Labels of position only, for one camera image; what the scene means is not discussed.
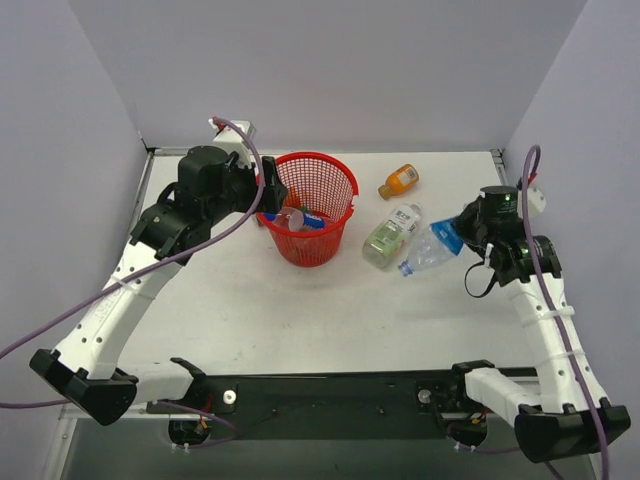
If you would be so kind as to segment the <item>green tea bottle white label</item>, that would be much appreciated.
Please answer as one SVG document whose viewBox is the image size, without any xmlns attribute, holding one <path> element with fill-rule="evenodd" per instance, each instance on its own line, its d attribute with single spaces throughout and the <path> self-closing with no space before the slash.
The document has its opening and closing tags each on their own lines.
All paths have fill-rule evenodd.
<svg viewBox="0 0 640 480">
<path fill-rule="evenodd" d="M 379 269 L 387 268 L 418 230 L 421 219 L 422 209 L 418 204 L 403 203 L 395 207 L 364 241 L 364 259 Z"/>
</svg>

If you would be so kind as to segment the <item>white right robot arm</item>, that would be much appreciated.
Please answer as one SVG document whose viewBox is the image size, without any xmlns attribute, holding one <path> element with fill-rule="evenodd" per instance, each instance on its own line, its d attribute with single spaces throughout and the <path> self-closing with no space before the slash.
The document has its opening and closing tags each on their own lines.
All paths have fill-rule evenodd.
<svg viewBox="0 0 640 480">
<path fill-rule="evenodd" d="M 463 375 L 465 396 L 507 422 L 533 463 L 603 454 L 631 419 L 590 368 L 552 242 L 531 234 L 518 191 L 509 186 L 482 188 L 453 225 L 513 304 L 539 385 L 532 393 L 495 367 L 471 367 Z"/>
</svg>

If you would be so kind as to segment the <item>crushed clear blue-label bottle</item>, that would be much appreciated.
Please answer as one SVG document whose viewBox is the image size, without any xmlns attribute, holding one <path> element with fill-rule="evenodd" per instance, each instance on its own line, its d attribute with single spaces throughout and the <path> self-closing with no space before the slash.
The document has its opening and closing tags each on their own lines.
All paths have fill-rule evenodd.
<svg viewBox="0 0 640 480">
<path fill-rule="evenodd" d="M 407 277 L 441 266 L 457 257 L 463 246 L 464 241 L 454 228 L 453 218 L 433 222 L 417 234 L 398 270 Z"/>
</svg>

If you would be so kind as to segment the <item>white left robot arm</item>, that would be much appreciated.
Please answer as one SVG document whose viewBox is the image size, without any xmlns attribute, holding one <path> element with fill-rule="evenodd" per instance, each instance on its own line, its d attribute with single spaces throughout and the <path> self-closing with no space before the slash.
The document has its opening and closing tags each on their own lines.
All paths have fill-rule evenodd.
<svg viewBox="0 0 640 480">
<path fill-rule="evenodd" d="M 200 368 L 172 357 L 121 369 L 121 353 L 160 291 L 209 246 L 215 225 L 233 213 L 244 220 L 275 213 L 286 196 L 272 157 L 252 162 L 238 149 L 189 149 L 176 180 L 142 212 L 105 295 L 57 346 L 37 350 L 30 368 L 103 426 L 139 403 L 171 400 L 183 411 L 199 408 L 207 380 Z"/>
</svg>

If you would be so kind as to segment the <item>small orange juice bottle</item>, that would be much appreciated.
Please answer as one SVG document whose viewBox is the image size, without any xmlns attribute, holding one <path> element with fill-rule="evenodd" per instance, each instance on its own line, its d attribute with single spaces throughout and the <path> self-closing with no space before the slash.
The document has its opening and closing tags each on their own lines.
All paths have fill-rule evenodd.
<svg viewBox="0 0 640 480">
<path fill-rule="evenodd" d="M 419 182 L 419 173 L 411 164 L 405 164 L 391 173 L 378 188 L 378 194 L 384 200 L 402 196 Z"/>
</svg>

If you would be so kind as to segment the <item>tall clear blue-cap bottle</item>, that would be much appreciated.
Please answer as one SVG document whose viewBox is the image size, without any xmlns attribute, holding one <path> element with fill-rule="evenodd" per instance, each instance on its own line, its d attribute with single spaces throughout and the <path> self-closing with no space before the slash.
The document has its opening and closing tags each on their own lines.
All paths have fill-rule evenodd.
<svg viewBox="0 0 640 480">
<path fill-rule="evenodd" d="M 294 207 L 285 206 L 278 213 L 264 213 L 263 216 L 271 225 L 290 232 L 320 231 L 327 227 L 324 217 Z"/>
</svg>

